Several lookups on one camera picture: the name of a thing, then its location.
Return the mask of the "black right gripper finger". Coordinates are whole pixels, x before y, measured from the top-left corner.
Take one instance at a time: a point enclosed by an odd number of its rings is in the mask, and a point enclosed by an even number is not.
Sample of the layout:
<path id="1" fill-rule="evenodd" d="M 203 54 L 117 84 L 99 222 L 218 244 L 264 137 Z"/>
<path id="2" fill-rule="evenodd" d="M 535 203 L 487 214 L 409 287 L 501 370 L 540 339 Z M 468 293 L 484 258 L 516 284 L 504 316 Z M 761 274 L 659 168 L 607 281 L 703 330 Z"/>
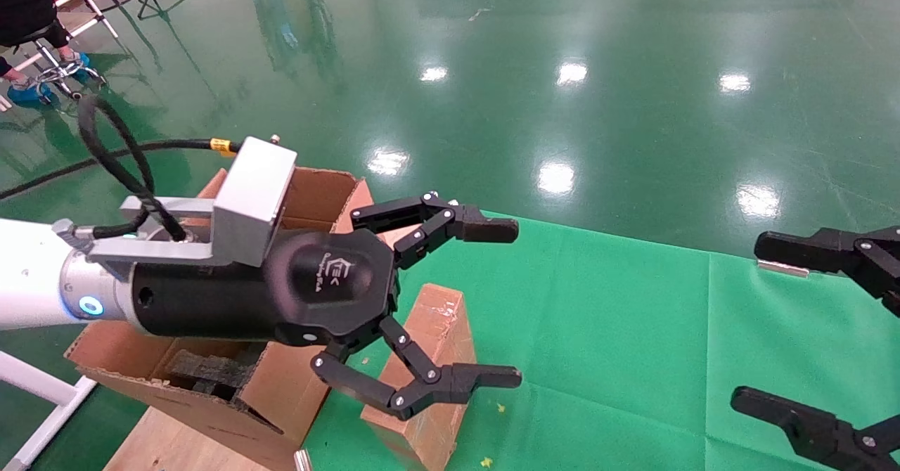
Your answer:
<path id="1" fill-rule="evenodd" d="M 857 429 L 830 411 L 751 387 L 737 387 L 731 407 L 777 426 L 801 458 L 836 470 L 898 470 L 899 415 Z"/>
<path id="2" fill-rule="evenodd" d="M 899 228 L 852 233 L 820 228 L 807 238 L 759 234 L 757 259 L 823 273 L 844 273 L 891 314 L 899 316 Z"/>

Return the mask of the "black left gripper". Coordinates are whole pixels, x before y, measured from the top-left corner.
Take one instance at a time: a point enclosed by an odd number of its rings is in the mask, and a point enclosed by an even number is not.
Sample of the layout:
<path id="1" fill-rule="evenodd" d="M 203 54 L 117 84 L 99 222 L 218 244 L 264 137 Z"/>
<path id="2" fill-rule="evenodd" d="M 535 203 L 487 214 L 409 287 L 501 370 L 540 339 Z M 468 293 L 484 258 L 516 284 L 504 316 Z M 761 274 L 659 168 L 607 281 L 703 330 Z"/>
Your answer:
<path id="1" fill-rule="evenodd" d="M 258 267 L 135 266 L 137 324 L 163 337 L 328 345 L 311 360 L 319 379 L 402 422 L 434 404 L 466 405 L 481 387 L 519 387 L 522 374 L 515 366 L 437 366 L 389 316 L 399 294 L 395 267 L 409 269 L 451 238 L 514 243 L 518 221 L 489 218 L 433 191 L 360 207 L 350 216 L 353 233 L 284 233 Z M 401 228 L 411 230 L 395 240 L 393 251 L 375 236 Z M 349 349 L 363 349 L 378 336 L 412 374 L 405 387 L 395 389 L 346 365 Z"/>

